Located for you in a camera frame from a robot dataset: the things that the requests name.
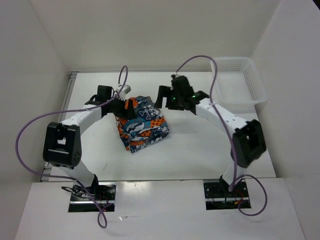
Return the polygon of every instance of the purple cord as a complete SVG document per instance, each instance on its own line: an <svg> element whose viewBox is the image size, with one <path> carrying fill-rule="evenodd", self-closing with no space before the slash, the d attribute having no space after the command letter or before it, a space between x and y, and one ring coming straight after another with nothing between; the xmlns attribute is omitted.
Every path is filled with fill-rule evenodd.
<svg viewBox="0 0 320 240"><path fill-rule="evenodd" d="M125 84L127 82L127 78L128 78L128 67L126 65L124 65L120 71L120 74L119 74L119 79L118 79L118 82L120 82L120 79L121 79L121 75L122 75L122 72L123 70L125 69L125 77L124 77L124 81L123 81L123 85L122 87L120 88L119 92L116 93L116 95L114 95L112 98L110 98L108 101L98 105L98 106L94 106L94 107L89 107L89 108L83 108L83 109L73 109L73 110L63 110L63 111L54 111L54 112L49 112L49 113L45 113L45 114L42 114L40 116L37 116L35 117L34 119L30 120L26 125L24 125L21 130L19 131L18 135L16 136L16 139L15 139L15 154L16 154L16 157L18 158L19 162L21 163L21 165L26 169L28 170L30 173L33 173L35 175L38 175L40 177L50 177L50 178L59 178L59 179L70 179L72 181L76 181L83 189L84 191L90 196L91 200L93 201L94 205L96 206L96 208L99 210L99 214L98 214L98 224L101 228L105 229L107 228L107 225L108 225L108 221L107 221L107 218L106 218L106 215L104 213L104 209L101 209L100 206L98 205L97 201L95 200L94 197L91 197L91 194L89 193L89 191L87 190L87 188L77 179L73 178L73 177L70 177L70 176L58 176L58 175L50 175L50 174L43 174L42 172L38 172L38 171L35 171L35 170L32 170L31 168L29 168L25 163L24 161L22 160L21 156L20 156L20 153L19 153L19 140L20 140L20 137L22 135L22 133L24 132L24 130L30 125L32 124L33 122L35 122L36 120L38 119L41 119L41 118L44 118L44 117L47 117L47 116L50 116L50 115L55 115L55 114L64 114L64 113L78 113L78 112L84 112L84 111L88 111L88 110L93 110L93 109L96 109L96 108L100 108L100 107L103 107L107 104L109 104L111 101L113 101L122 91L122 89L125 87ZM103 217L103 220L105 222L105 225L103 226L101 223L100 223L100 215L102 215Z"/></svg>
<svg viewBox="0 0 320 240"><path fill-rule="evenodd" d="M229 190L229 192L232 192L232 191L234 190L234 188L235 188L235 183L236 183L239 179L242 179L242 178L244 178L244 177L246 177L246 176L251 177L252 179L256 180L256 181L258 182L258 184L261 186L261 188L262 188L262 190L263 190L263 192L264 192L265 202L264 202L263 208L262 208L259 212L257 212L257 213L253 213L253 214L245 213L245 212L243 212L243 211L240 209L240 206L241 206L241 204L242 204L243 202L248 201L248 200L246 200L246 201L242 201L242 202L240 202L240 203L238 204L238 209L239 209L239 211L240 211L242 214L244 214L244 215L246 215L246 216L257 216L257 215L261 214L261 213L265 210L265 208L266 208L266 206L267 206L267 203L268 203L267 192L266 192L266 189L264 188L264 186L262 185L262 183L261 183L256 177L254 177L254 176L252 176L252 175L250 175L250 174L241 175L241 176L239 176L239 177L237 178L238 158L237 158L237 155L236 155L236 148L235 148L235 145L234 145L234 143L233 143L233 141L232 141L232 137L231 137L231 134L230 134L230 132L229 132L229 130L228 130L227 124L226 124L225 120L223 119L223 117L221 116L219 110L217 109L217 107L216 107L216 105L214 104L214 101L213 101L213 99L212 99L212 93L213 93L214 85L215 85L216 78L217 78L217 74L218 74L218 65L217 65L217 62L216 62L212 57L210 57L210 56L207 56L207 55L196 55L196 56L190 57L190 58L187 59L184 63L182 63L181 66L180 66L175 72L176 72L176 73L179 72L179 71L183 68L183 66L186 65L189 61L191 61L191 60L193 60L193 59L197 59L197 58L206 58L206 59L209 59L209 60L211 60L211 61L213 62L213 64L214 64L214 76L213 76L213 81L212 81L212 84L211 84L211 87L210 87L210 94L209 94L209 96L210 96L210 103L211 103L213 109L215 110L216 114L218 115L218 117L219 117L219 119L220 119L220 121L221 121L221 123L222 123L222 125L223 125L223 128L225 129L226 135L227 135L227 137L228 137L228 139L229 139L229 142L230 142L230 144L231 144L232 156L233 156L233 161L234 161L233 181L232 181L232 183L230 184L228 190Z"/></svg>

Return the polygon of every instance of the purple cable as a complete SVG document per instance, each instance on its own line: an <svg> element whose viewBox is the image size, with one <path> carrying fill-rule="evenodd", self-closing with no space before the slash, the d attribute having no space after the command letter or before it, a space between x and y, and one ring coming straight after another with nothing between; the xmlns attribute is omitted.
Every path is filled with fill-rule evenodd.
<svg viewBox="0 0 320 240"><path fill-rule="evenodd" d="M50 178L59 178L59 179L70 179L72 181L76 181L82 188L83 190L91 197L91 194L89 193L89 191L87 190L87 188L77 179L75 179L74 177L70 177L70 176L58 176L58 175L50 175L50 174L43 174L42 172L38 172L38 171L35 171L31 168L29 168L25 163L24 161L22 160L21 156L20 156L20 153L19 153L19 140L20 140L20 137L22 135L22 133L24 132L24 130L30 125L32 124L33 122L35 122L36 120L38 119L41 119L41 118L44 118L44 117L47 117L47 116L50 116L50 115L55 115L55 114L64 114L64 113L78 113L78 112L84 112L84 111L88 111L88 110L93 110L93 109L96 109L96 108L100 108L100 107L103 107L107 104L109 104L111 101L113 101L122 91L122 89L125 87L125 84L127 82L127 78L128 78L128 67L126 65L124 65L120 71L120 74L119 74L119 79L118 79L118 82L120 82L120 79L121 79L121 75L122 75L122 72L123 70L125 69L125 77L124 77L124 81L123 81L123 85L122 87L120 88L119 92L116 93L116 95L114 95L112 98L110 98L108 101L98 105L98 106L94 106L94 107L89 107L89 108L83 108L83 109L73 109L73 110L63 110L63 111L54 111L54 112L49 112L49 113L45 113L45 114L42 114L40 116L37 116L35 117L34 119L30 120L26 125L24 125L21 130L19 131L18 135L16 136L16 139L15 139L15 154L16 154L16 157L18 158L19 162L21 163L21 165L26 169L28 170L30 173L33 173L35 175L38 175L40 177L50 177ZM91 200L93 201L94 205L96 206L96 208L99 210L99 214L98 214L98 224L101 228L105 229L107 228L107 225L108 225L108 221L107 221L107 218L106 218L106 215L104 213L104 209L101 209L101 207L98 205L97 201L95 200L94 197L91 197ZM103 217L103 220L105 222L105 225L102 225L100 223L100 215L102 215Z"/></svg>
<svg viewBox="0 0 320 240"><path fill-rule="evenodd" d="M196 56L190 57L190 58L187 59L184 63L182 63L181 66L180 66L175 72L176 72L176 73L179 72L179 71L183 68L184 65L186 65L186 64L187 64L188 62L190 62L191 60L197 59L197 58L206 58L206 59L209 59L209 60L212 61L213 64L214 64L214 76L213 76L213 81L212 81L212 84L211 84L211 87L210 87L210 94L209 94L209 96L210 96L210 103L211 103L213 109L215 110L216 114L218 115L218 117L219 117L219 119L220 119L220 121L221 121L221 123L222 123L222 125L223 125L223 128L225 129L226 135L227 135L227 137L228 137L228 139L229 139L229 142L230 142L230 145L231 145L232 156L233 156L233 161L234 161L233 181L232 181L232 183L230 184L228 190L229 190L229 192L232 192L232 191L234 190L234 188L235 188L235 183L236 183L239 179L242 179L242 178L244 178L244 177L246 177L246 176L248 176L248 177L256 180L256 181L258 182L258 184L261 186L261 188L262 188L262 190L263 190L263 192L264 192L265 202L264 202L263 208L262 208L260 211L258 211L257 213L253 213L253 214L245 213L245 212L243 212L243 211L240 209L240 206L241 206L241 204L242 204L243 202L248 201L248 200L246 200L246 201L242 201L242 202L240 202L240 203L238 204L238 209L239 209L239 211L240 211L242 214L244 214L244 215L246 215L246 216L257 216L257 215L261 214L261 213L265 210L265 208L266 208L266 206L267 206L267 203L268 203L267 192L266 192L266 189L264 188L264 186L262 185L262 183L261 183L256 177L254 177L254 176L252 176L252 175L250 175L250 174L241 175L241 176L239 176L239 177L237 178L238 158L237 158L237 155L236 155L236 148L235 148L235 145L234 145L234 143L233 143L233 141L232 141L232 137L231 137L231 134L230 134L230 132L229 132L229 130L228 130L227 124L226 124L225 120L223 119L223 117L221 116L219 110L217 109L217 107L216 107L216 105L214 104L214 101L213 101L213 99L212 99L212 93L213 93L214 85L215 85L216 78L217 78L217 74L218 74L218 65L217 65L217 62L216 62L212 57L210 57L210 56L207 56L207 55L196 55Z"/></svg>

